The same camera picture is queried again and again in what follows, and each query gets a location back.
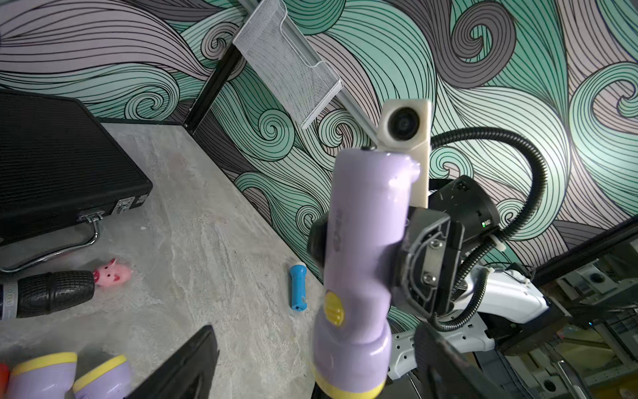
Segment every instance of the metal bracket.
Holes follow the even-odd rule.
[[[72,246],[67,246],[65,248],[61,248],[59,250],[55,250],[53,252],[46,253],[45,255],[39,256],[35,259],[29,260],[23,264],[19,264],[11,269],[5,269],[0,267],[0,273],[4,274],[13,274],[33,267],[39,263],[46,262],[47,260],[54,258],[56,256],[60,256],[62,254],[79,250],[80,248],[84,248],[89,245],[93,245],[100,238],[100,220],[102,220],[102,215],[104,215],[104,211],[92,211],[91,213],[86,213],[80,215],[78,217],[78,221],[85,221],[90,223],[93,226],[93,237],[85,243],[80,243]]]

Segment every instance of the screw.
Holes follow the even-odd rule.
[[[436,282],[436,277],[434,277],[430,273],[426,273],[423,275],[421,280],[423,280],[423,282],[426,284],[434,284]]]

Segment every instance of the pig toy face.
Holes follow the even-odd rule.
[[[95,285],[100,287],[113,287],[130,280],[131,273],[130,267],[117,263],[117,259],[113,259],[93,272],[93,280]]]

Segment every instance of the metal mesh holder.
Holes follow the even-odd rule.
[[[328,62],[310,65],[304,59],[281,28],[287,16],[282,0],[262,0],[233,43],[290,116],[305,129],[343,83]]]

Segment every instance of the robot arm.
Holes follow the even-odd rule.
[[[540,204],[546,171],[538,149],[520,135],[497,128],[456,130],[430,142],[437,148],[459,140],[496,140],[525,156],[532,175],[530,194],[516,218],[501,230],[496,207],[468,176],[423,198],[429,182],[431,105],[412,100],[404,107],[389,103],[379,125],[382,151],[339,153],[327,225],[311,230],[322,237],[311,237],[308,246],[325,266],[327,290],[313,333],[315,377],[335,399],[353,393],[374,398],[383,388],[395,346],[385,320],[390,305],[428,321],[442,333],[470,329],[471,320],[478,325],[479,310],[497,313],[480,329],[482,334],[492,327],[498,332],[488,337],[494,346],[520,333],[512,327],[517,321],[534,321],[550,310],[529,281],[477,266],[493,248],[504,250],[501,241],[514,236]],[[420,168],[408,154],[417,156]],[[417,184],[414,195],[410,195],[412,183]],[[409,211],[408,204],[413,206]],[[506,300],[512,305],[501,304]],[[519,305],[523,308],[512,308]],[[509,327],[498,325],[501,319]]]

